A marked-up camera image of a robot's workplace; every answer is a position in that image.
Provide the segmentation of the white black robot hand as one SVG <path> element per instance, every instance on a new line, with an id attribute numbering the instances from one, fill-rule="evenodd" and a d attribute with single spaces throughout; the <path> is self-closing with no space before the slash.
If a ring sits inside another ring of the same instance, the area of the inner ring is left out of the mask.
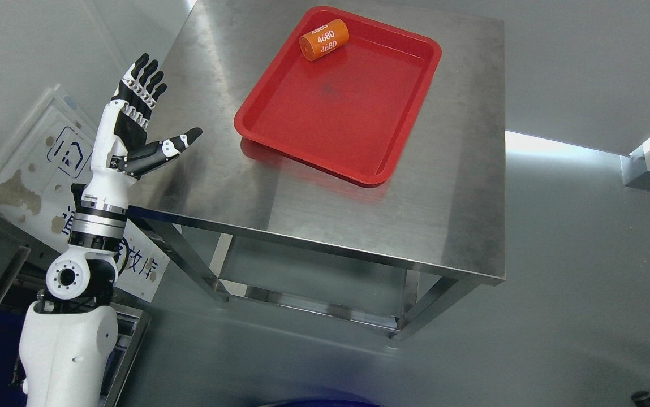
<path id="1" fill-rule="evenodd" d="M 153 110 L 167 88 L 158 65 L 142 54 L 106 103 L 91 157 L 93 176 L 80 193 L 77 209 L 123 212 L 134 183 L 177 159 L 203 134 L 203 129 L 193 127 L 169 139 L 147 141 Z"/>

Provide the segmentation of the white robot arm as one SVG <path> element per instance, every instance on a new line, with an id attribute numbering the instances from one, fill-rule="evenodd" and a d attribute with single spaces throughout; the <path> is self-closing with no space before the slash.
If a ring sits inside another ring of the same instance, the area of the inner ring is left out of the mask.
<path id="1" fill-rule="evenodd" d="M 110 305 L 118 278 L 114 253 L 128 199 L 85 192 L 68 247 L 46 271 L 44 298 L 30 304 L 20 338 L 28 406 L 97 406 L 118 337 Z"/>

